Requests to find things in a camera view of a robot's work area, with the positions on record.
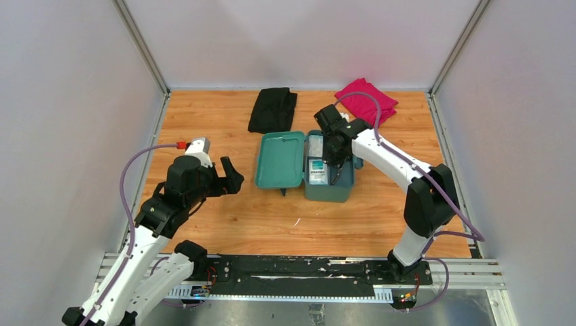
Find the teal white sachet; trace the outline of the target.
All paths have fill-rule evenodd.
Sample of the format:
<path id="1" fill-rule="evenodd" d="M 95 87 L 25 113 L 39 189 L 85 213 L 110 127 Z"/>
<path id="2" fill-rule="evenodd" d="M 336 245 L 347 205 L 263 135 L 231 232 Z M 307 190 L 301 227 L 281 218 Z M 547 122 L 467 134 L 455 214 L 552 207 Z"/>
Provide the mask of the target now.
<path id="1" fill-rule="evenodd" d="M 328 184 L 328 168 L 322 159 L 310 158 L 308 160 L 308 182 L 311 185 Z"/>

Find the teal medicine box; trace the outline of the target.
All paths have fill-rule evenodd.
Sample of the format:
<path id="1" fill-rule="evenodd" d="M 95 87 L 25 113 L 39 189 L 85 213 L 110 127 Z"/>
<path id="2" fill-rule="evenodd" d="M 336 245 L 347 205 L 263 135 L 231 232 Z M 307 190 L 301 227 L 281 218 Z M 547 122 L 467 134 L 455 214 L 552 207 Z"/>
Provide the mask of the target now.
<path id="1" fill-rule="evenodd" d="M 257 157 L 255 185 L 260 189 L 281 190 L 283 194 L 288 189 L 303 185 L 304 196 L 308 200 L 346 202 L 354 186 L 311 185 L 307 181 L 306 135 L 302 131 L 265 134 Z M 357 159 L 356 171 L 363 168 L 363 160 Z"/>

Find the dark teal divided tray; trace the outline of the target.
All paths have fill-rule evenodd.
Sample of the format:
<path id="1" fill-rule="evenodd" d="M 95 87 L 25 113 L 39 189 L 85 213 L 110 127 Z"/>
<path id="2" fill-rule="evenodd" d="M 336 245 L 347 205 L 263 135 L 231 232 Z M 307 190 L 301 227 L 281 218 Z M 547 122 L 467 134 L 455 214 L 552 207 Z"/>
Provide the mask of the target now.
<path id="1" fill-rule="evenodd" d="M 317 157 L 310 157 L 308 155 L 308 136 L 312 134 L 321 134 L 320 130 L 311 130 L 306 135 L 306 159 L 309 160 L 310 158 L 317 158 Z M 339 165 L 327 165 L 328 168 L 328 184 L 325 186 L 335 186 L 335 187 L 352 187 L 355 183 L 355 173 L 357 169 L 358 159 L 355 156 L 351 156 L 345 160 L 342 167 L 340 168 Z"/>

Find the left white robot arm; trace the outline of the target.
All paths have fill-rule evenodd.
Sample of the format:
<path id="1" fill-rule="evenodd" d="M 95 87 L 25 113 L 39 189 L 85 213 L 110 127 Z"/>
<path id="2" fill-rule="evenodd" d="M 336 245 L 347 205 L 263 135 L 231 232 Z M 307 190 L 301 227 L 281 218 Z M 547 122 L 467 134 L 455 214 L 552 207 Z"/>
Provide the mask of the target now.
<path id="1" fill-rule="evenodd" d="M 173 147 L 182 149 L 183 155 L 174 159 L 165 181 L 157 184 L 138 214 L 128 215 L 128 243 L 94 294 L 65 311 L 65 325 L 139 325 L 185 279 L 216 281 L 207 250 L 190 240 L 179 243 L 159 269 L 149 270 L 207 198 L 237 194 L 244 181 L 227 156 L 220 159 L 225 175 L 217 174 L 205 137 Z"/>

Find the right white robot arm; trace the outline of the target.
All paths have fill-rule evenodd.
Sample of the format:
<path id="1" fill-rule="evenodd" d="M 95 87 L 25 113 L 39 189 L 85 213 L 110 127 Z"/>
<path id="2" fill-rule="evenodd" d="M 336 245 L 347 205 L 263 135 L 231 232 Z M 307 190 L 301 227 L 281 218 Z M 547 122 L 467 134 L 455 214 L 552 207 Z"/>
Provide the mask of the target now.
<path id="1" fill-rule="evenodd" d="M 415 274 L 435 234 L 459 208 L 454 176 L 445 164 L 432 166 L 408 155 L 360 118 L 348 121 L 328 105 L 315 113 L 323 139 L 323 161 L 341 167 L 352 157 L 375 166 L 405 193 L 403 218 L 406 229 L 387 256 L 387 272 L 396 283 Z"/>

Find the pink folded cloth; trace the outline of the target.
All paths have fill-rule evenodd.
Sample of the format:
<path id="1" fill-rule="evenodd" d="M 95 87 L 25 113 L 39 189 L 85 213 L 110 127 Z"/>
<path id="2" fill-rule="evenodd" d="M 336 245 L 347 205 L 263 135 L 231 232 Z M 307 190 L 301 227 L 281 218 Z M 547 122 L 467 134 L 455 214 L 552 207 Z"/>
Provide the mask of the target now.
<path id="1" fill-rule="evenodd" d="M 395 115 L 396 100 L 377 89 L 372 83 L 359 78 L 335 93 L 335 98 L 356 118 L 371 126 L 380 127 Z"/>

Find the black folded cloth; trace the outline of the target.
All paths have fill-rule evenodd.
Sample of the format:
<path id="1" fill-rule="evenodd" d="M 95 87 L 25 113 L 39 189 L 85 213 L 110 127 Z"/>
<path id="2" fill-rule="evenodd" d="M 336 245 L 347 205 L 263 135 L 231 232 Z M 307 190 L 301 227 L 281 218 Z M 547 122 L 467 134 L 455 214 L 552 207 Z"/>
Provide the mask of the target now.
<path id="1" fill-rule="evenodd" d="M 291 130 L 298 95 L 290 88 L 265 88 L 257 96 L 247 130 L 266 134 Z"/>

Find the black metal base rail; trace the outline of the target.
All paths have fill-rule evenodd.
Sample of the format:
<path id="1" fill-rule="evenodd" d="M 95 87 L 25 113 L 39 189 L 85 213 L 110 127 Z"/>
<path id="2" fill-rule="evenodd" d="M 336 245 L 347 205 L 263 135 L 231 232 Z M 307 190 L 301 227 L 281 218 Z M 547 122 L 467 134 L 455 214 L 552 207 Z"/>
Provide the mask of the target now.
<path id="1" fill-rule="evenodd" d="M 422 261 L 395 279 L 386 259 L 274 255 L 209 255 L 206 267 L 162 289 L 186 304 L 219 301 L 389 304 L 405 310 L 448 290 L 505 289 L 490 259 Z"/>

